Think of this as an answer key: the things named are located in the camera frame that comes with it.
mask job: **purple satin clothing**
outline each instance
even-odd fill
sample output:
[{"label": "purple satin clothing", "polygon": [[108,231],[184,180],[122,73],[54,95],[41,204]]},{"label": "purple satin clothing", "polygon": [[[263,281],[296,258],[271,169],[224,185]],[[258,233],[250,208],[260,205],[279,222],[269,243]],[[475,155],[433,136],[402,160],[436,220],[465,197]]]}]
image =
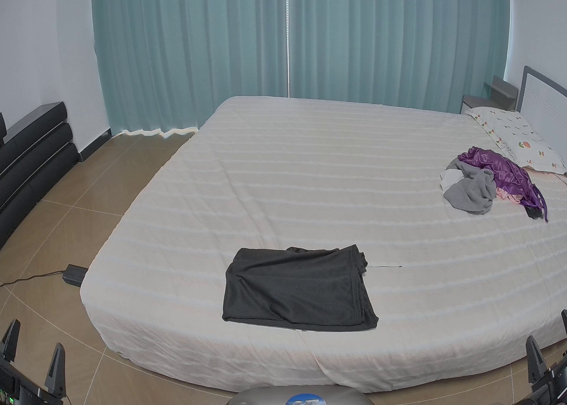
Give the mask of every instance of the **purple satin clothing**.
[{"label": "purple satin clothing", "polygon": [[509,194],[521,195],[521,205],[543,210],[545,222],[548,222],[545,199],[523,168],[499,153],[483,150],[477,146],[470,147],[467,153],[462,153],[457,158],[471,166],[491,170],[494,173],[496,187],[502,188]]}]

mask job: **teal curtain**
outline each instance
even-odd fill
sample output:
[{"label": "teal curtain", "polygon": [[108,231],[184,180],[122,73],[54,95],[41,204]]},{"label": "teal curtain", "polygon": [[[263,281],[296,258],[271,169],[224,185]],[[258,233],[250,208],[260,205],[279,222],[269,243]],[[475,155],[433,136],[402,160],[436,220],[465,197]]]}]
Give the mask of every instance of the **teal curtain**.
[{"label": "teal curtain", "polygon": [[459,112],[509,24],[510,0],[289,0],[291,96]]},{"label": "teal curtain", "polygon": [[285,0],[92,0],[113,132],[200,127],[235,95],[287,96]]}]

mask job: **blue logo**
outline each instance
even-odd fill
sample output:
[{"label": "blue logo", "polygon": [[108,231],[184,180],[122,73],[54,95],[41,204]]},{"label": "blue logo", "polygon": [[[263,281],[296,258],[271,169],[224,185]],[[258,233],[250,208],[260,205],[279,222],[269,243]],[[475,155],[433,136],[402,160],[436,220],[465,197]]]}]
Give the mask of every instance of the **blue logo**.
[{"label": "blue logo", "polygon": [[327,403],[315,394],[298,394],[289,399],[286,405],[327,405]]}]

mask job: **drawstring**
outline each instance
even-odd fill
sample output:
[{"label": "drawstring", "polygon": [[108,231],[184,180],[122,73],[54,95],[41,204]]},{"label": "drawstring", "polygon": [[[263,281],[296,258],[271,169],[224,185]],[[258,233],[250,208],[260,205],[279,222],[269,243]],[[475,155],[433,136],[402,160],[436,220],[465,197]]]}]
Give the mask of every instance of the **drawstring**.
[{"label": "drawstring", "polygon": [[545,219],[545,222],[549,223],[549,221],[547,220],[547,205],[545,204],[545,199],[543,198],[543,194],[535,185],[534,185],[534,191],[536,193],[536,196],[539,197],[541,201],[541,205],[543,206],[543,217]]}]

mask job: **white pillow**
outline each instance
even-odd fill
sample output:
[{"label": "white pillow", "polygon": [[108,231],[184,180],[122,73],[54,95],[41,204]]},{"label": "white pillow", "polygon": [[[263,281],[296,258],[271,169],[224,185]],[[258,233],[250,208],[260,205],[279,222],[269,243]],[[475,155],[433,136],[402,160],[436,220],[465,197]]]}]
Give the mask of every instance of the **white pillow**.
[{"label": "white pillow", "polygon": [[556,174],[567,172],[561,157],[519,112],[475,107],[466,114],[474,118],[494,139],[502,154],[518,166]]}]

